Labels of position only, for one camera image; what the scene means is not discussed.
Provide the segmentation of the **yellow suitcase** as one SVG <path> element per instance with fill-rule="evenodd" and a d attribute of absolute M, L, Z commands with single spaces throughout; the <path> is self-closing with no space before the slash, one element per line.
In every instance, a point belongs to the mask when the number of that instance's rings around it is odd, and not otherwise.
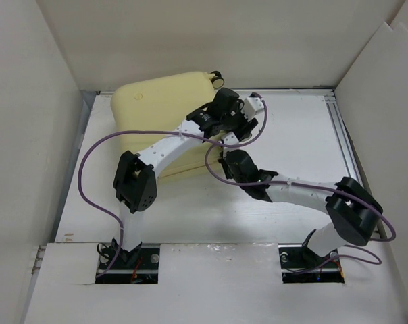
<path fill-rule="evenodd" d="M 223 85 L 218 71 L 187 72 L 123 85 L 110 101 L 116 129 L 175 130 L 190 112 L 211 102 L 215 89 Z M 157 134 L 121 135 L 119 154 L 137 153 L 162 138 Z M 161 172 L 160 181 L 178 181 L 207 173 L 204 156 L 209 147 L 210 143 L 203 143 L 183 154 Z"/>

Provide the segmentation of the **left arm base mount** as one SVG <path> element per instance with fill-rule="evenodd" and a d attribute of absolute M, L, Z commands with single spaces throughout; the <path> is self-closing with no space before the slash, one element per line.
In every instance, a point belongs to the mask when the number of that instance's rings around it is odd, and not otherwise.
<path fill-rule="evenodd" d="M 121 252 L 112 267 L 106 271 L 115 248 L 106 244 L 97 247 L 99 261 L 95 277 L 96 284 L 157 284 L 159 275 L 159 244 L 143 244 L 139 252 L 133 252 L 126 261 Z"/>

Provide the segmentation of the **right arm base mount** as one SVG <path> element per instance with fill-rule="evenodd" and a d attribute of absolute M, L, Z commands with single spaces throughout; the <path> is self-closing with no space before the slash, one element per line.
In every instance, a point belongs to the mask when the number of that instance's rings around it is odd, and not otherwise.
<path fill-rule="evenodd" d="M 301 243 L 279 243 L 278 253 L 284 284 L 345 282 L 337 249 L 326 256 L 318 256 Z"/>

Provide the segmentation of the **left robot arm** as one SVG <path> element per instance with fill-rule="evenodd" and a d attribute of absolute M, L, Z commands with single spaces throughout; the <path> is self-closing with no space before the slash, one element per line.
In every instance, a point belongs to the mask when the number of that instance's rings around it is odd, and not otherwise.
<path fill-rule="evenodd" d="M 129 268 L 138 261 L 144 212 L 155 202 L 160 173 L 196 146 L 215 143 L 217 135 L 222 135 L 218 144 L 237 147 L 258 124 L 255 116 L 266 109 L 257 93 L 241 99 L 233 90 L 221 88 L 212 102 L 189 113 L 174 131 L 165 133 L 155 144 L 137 153 L 122 153 L 113 181 L 123 223 L 115 252 L 121 266 Z"/>

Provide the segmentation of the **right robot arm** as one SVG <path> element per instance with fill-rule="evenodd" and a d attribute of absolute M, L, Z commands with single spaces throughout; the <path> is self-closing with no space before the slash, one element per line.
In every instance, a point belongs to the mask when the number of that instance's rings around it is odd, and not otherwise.
<path fill-rule="evenodd" d="M 301 260 L 317 265 L 347 243 L 366 246 L 383 208 L 355 179 L 318 183 L 288 178 L 278 172 L 258 169 L 249 154 L 240 149 L 219 158 L 227 179 L 234 180 L 251 198 L 268 203 L 288 203 L 327 214 L 330 223 L 314 229 L 298 250 Z"/>

